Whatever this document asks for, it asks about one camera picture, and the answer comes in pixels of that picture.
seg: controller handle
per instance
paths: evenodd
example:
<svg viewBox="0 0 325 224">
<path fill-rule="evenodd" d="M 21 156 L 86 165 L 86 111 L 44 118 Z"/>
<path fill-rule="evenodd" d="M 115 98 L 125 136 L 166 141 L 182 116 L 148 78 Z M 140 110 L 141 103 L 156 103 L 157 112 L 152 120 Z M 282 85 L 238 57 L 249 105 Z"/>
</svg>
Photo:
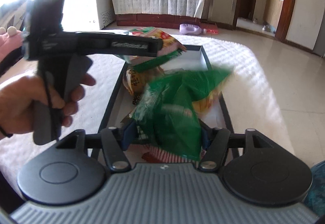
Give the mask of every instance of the controller handle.
<svg viewBox="0 0 325 224">
<path fill-rule="evenodd" d="M 92 65 L 87 56 L 67 55 L 50 56 L 38 61 L 37 74 L 42 77 L 49 98 L 48 87 L 51 84 L 65 102 L 69 95 L 81 82 L 84 75 Z M 53 109 L 39 101 L 34 102 L 34 143 L 44 145 L 61 136 L 63 112 Z"/>
</svg>

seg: hand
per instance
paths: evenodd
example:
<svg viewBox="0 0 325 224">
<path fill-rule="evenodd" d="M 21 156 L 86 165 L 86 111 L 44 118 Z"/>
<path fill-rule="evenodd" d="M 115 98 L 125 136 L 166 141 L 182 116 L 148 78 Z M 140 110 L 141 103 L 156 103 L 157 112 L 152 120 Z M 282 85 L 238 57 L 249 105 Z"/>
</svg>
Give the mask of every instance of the hand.
<svg viewBox="0 0 325 224">
<path fill-rule="evenodd" d="M 86 74 L 82 84 L 93 86 L 95 79 Z M 71 115 L 78 111 L 78 101 L 85 96 L 84 88 L 79 85 L 70 94 L 70 102 L 65 103 L 59 93 L 49 85 L 52 107 L 63 109 L 65 115 L 62 125 L 72 124 Z M 23 134 L 33 131 L 33 101 L 48 105 L 44 82 L 39 76 L 24 74 L 15 76 L 0 85 L 0 125 L 8 134 Z"/>
</svg>

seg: white tablecloth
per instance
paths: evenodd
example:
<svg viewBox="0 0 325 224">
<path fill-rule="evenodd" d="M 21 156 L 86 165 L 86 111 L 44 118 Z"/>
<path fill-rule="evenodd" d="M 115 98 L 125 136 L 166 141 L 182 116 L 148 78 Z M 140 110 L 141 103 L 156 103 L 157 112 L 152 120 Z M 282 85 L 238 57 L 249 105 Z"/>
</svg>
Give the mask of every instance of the white tablecloth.
<svg viewBox="0 0 325 224">
<path fill-rule="evenodd" d="M 108 30 L 122 33 L 122 30 Z M 244 133 L 246 128 L 256 128 L 277 144 L 294 153 L 286 125 L 276 102 L 274 93 L 253 52 L 246 46 L 212 38 L 173 35 L 182 44 L 203 45 L 211 64 L 234 68 L 234 76 L 223 89 L 223 95 L 235 133 Z M 86 133 L 97 133 L 109 98 L 124 65 L 114 55 L 95 54 L 89 73 L 97 84 L 86 87 L 86 96 L 79 103 L 70 128 L 63 128 L 65 136 L 76 129 Z M 19 61 L 4 76 L 0 83 L 10 76 L 34 70 L 35 62 Z M 53 143 L 37 146 L 32 134 L 14 135 L 0 141 L 0 170 L 11 186 L 19 192 L 16 177 L 20 168 Z"/>
<path fill-rule="evenodd" d="M 205 0 L 112 0 L 115 14 L 166 14 L 201 18 Z"/>
</svg>

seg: refrigerator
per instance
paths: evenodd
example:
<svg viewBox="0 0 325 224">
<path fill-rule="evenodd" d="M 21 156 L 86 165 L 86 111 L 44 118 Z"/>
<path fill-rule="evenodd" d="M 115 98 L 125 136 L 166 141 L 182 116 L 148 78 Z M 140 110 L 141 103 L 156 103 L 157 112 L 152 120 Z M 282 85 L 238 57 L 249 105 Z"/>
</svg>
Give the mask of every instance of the refrigerator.
<svg viewBox="0 0 325 224">
<path fill-rule="evenodd" d="M 65 31 L 101 30 L 115 20 L 112 0 L 64 0 Z"/>
</svg>

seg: green plastic bag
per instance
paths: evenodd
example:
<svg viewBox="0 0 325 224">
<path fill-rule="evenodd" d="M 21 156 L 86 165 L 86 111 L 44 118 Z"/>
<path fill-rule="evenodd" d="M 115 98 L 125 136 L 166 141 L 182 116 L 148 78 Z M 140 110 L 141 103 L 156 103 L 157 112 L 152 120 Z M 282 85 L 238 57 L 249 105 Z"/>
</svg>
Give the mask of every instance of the green plastic bag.
<svg viewBox="0 0 325 224">
<path fill-rule="evenodd" d="M 199 161 L 201 127 L 192 102 L 208 97 L 230 73 L 180 71 L 156 79 L 147 85 L 132 117 L 153 146 Z"/>
</svg>

